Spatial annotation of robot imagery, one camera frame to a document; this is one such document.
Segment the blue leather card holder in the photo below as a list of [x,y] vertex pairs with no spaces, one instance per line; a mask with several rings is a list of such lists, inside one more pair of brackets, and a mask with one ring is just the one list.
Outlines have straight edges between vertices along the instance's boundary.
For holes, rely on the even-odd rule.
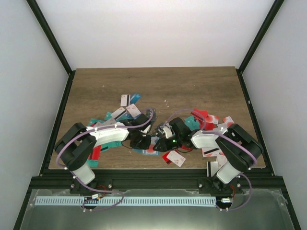
[[148,149],[132,149],[133,151],[137,153],[141,153],[142,155],[146,156],[160,156],[159,151],[153,150],[155,144],[158,142],[159,138],[158,137],[152,137],[151,138],[151,144]]

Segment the white floral card front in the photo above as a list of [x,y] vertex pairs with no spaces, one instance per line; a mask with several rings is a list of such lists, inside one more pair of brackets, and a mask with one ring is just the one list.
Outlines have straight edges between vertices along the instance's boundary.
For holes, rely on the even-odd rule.
[[173,162],[175,165],[178,167],[181,167],[183,163],[185,162],[186,158],[181,156],[178,152],[176,151],[170,151],[169,154],[167,155],[167,158]]

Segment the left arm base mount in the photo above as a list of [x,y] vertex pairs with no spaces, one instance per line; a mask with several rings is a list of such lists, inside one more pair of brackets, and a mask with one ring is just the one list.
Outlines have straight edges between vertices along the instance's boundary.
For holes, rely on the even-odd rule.
[[113,187],[113,180],[111,178],[97,178],[91,181],[87,186],[94,189],[94,191],[84,187],[76,179],[68,180],[68,182],[70,184],[71,194],[93,195],[100,193],[100,190],[109,191],[106,194],[111,194]]

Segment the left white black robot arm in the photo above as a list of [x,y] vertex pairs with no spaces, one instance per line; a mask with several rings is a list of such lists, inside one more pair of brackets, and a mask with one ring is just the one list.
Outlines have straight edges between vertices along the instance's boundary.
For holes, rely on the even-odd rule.
[[115,121],[100,126],[76,123],[55,144],[56,163],[70,171],[86,193],[94,193],[98,188],[98,181],[87,162],[94,148],[114,141],[132,139],[133,144],[141,144],[141,149],[147,149],[151,143],[151,137],[147,133],[152,125],[153,116],[140,114],[136,119]]

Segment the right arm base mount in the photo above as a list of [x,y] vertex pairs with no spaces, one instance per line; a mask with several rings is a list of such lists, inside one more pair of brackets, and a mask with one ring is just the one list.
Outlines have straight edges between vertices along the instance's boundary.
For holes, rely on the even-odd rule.
[[210,194],[212,196],[229,196],[235,192],[235,194],[241,194],[242,189],[237,186],[238,180],[234,180],[228,184],[224,184],[215,177],[201,177],[197,179],[197,186],[201,194]]

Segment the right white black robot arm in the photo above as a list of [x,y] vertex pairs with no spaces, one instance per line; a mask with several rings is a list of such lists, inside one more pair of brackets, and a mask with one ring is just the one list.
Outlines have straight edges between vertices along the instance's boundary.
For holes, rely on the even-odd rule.
[[190,130],[179,117],[169,123],[166,131],[154,145],[155,151],[167,152],[187,147],[193,150],[205,147],[217,148],[225,155],[227,162],[212,176],[216,192],[224,193],[230,182],[257,164],[264,152],[263,146],[238,124],[231,124],[224,131]]

